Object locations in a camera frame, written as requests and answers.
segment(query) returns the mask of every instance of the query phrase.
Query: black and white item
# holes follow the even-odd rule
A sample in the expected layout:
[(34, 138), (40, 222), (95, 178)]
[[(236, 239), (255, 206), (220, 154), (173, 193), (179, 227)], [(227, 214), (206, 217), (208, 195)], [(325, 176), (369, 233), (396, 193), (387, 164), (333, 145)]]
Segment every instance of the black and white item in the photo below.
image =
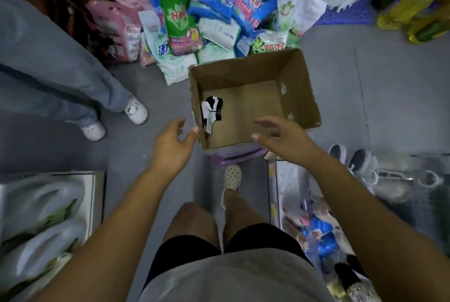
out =
[(202, 102), (203, 130), (209, 135), (212, 134), (212, 124), (215, 121), (220, 121), (222, 119), (222, 104), (222, 98), (216, 96), (209, 96)]

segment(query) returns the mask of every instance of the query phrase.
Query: hand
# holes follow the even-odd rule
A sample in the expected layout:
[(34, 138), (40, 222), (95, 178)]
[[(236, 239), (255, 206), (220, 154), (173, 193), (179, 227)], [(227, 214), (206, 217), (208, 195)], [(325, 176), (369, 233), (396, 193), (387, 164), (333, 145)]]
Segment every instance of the hand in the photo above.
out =
[(170, 121), (155, 140), (150, 168), (169, 175), (170, 179), (175, 178), (188, 163), (199, 133), (199, 127), (194, 127), (185, 140), (180, 142), (178, 135), (183, 133), (184, 121), (184, 118)]
[(264, 127), (278, 127), (280, 138), (253, 134), (251, 137), (290, 163), (307, 168), (323, 150), (295, 122), (275, 116), (255, 118), (254, 123)]

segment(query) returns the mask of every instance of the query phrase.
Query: right hand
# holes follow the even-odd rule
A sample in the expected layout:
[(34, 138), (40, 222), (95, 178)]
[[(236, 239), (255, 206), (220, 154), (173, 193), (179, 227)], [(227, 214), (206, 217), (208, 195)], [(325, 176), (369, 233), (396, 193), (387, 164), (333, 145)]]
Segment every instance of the right hand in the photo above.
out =
[(307, 168), (323, 153), (323, 150), (311, 140), (308, 134), (291, 120), (265, 116), (255, 118), (253, 121), (264, 128), (277, 127), (279, 129), (279, 138), (262, 134), (253, 134), (251, 137), (263, 147), (290, 163)]

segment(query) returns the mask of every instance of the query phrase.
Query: grey shirt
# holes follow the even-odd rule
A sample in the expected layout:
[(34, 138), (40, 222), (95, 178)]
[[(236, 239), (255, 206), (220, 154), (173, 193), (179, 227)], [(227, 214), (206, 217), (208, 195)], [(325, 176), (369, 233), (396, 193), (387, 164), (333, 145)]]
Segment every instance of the grey shirt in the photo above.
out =
[(166, 271), (140, 302), (334, 302), (321, 274), (297, 255), (278, 249), (210, 257)]

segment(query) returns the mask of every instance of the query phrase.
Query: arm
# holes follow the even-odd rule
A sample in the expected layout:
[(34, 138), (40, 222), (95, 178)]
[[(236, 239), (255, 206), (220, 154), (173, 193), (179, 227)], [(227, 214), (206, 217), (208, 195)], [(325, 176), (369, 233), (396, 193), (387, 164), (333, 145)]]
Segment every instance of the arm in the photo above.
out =
[(157, 137), (151, 163), (126, 197), (39, 295), (37, 302), (125, 301), (159, 203), (197, 140), (194, 127), (178, 140), (184, 119)]
[(450, 260), (430, 239), (385, 208), (298, 124), (277, 117), (255, 123), (281, 132), (279, 139), (255, 134), (257, 142), (316, 179), (384, 302), (450, 301)]

